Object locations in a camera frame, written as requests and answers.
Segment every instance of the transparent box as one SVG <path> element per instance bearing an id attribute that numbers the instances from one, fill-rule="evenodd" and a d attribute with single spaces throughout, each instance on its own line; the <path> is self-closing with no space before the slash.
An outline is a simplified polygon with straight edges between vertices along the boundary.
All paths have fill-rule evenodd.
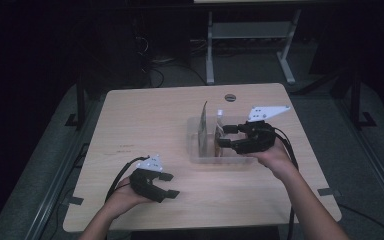
<path id="1" fill-rule="evenodd" d="M 221 157 L 216 157 L 214 137 L 216 129 L 216 116 L 207 116 L 207 151 L 204 155 L 199 154 L 199 143 L 198 143 L 198 129 L 200 124 L 200 117 L 192 117 L 187 120 L 187 148 L 189 154 L 189 160 L 193 163 L 200 164 L 247 164 L 255 161 L 255 158 L 245 157 L 237 154 L 231 148 L 222 148 L 223 154 Z M 223 125 L 238 125 L 246 122 L 246 117 L 234 117 L 234 116 L 223 116 Z M 244 133 L 238 134 L 227 134 L 224 138 L 230 140 L 239 140 L 246 138 Z"/>

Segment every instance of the floor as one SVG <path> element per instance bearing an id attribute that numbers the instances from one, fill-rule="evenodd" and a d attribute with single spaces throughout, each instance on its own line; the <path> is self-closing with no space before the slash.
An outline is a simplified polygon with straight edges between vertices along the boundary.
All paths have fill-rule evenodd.
<path id="1" fill-rule="evenodd" d="M 316 43 L 292 46 L 288 61 L 297 80 L 292 86 L 285 82 L 277 62 L 276 51 L 281 43 L 261 42 L 259 46 L 252 51 L 235 47 L 230 54 L 222 52 L 216 56 L 215 85 L 279 82 L 292 92 L 320 77 L 308 74 Z M 155 67 L 158 71 L 150 74 L 152 86 L 203 85 L 204 60 L 203 54 L 197 54 L 191 58 L 190 67 L 177 61 L 158 65 Z M 336 200 L 343 214 L 339 224 L 352 239 L 384 239 L 384 183 L 374 167 L 379 164 L 373 161 L 378 158 L 384 168 L 382 103 L 373 90 L 363 86 L 361 110 L 372 115 L 377 127 L 356 131 L 347 115 L 349 97 L 331 98 L 328 92 L 332 84 L 305 96 L 291 95 L 292 103 L 329 185 L 337 190 Z M 66 198 L 72 193 L 81 171 L 79 152 L 92 138 L 104 100 L 105 95 L 99 100 L 87 100 L 86 123 L 76 131 L 75 127 L 64 126 L 68 116 L 76 112 L 75 87 L 67 92 L 1 213 L 0 239 L 76 239 L 79 236 L 62 229 Z M 73 165 L 76 158 L 80 160 L 76 162 L 77 167 Z M 288 226 L 279 226 L 280 239 L 286 239 L 287 230 Z M 130 233 L 111 232 L 108 238 L 129 239 Z M 299 224 L 295 226 L 293 239 L 303 239 Z"/>

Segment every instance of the table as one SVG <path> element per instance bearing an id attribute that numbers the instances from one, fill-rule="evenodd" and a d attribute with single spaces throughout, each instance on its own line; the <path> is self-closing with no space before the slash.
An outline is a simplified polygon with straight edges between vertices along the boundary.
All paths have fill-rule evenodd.
<path id="1" fill-rule="evenodd" d="M 226 94 L 236 101 L 227 102 Z M 281 84 L 251 84 L 117 90 L 108 93 L 64 221 L 68 232 L 83 231 L 104 204 L 118 172 L 130 160 L 159 154 L 171 182 L 154 181 L 163 189 L 179 190 L 176 199 L 139 205 L 116 219 L 110 229 L 155 230 L 285 224 L 290 202 L 282 183 L 269 169 L 248 164 L 196 164 L 187 153 L 187 121 L 207 115 L 247 116 L 251 107 L 292 106 L 267 122 L 291 140 L 300 171 L 320 201 L 339 220 L 341 213 L 328 188 L 293 105 Z"/>

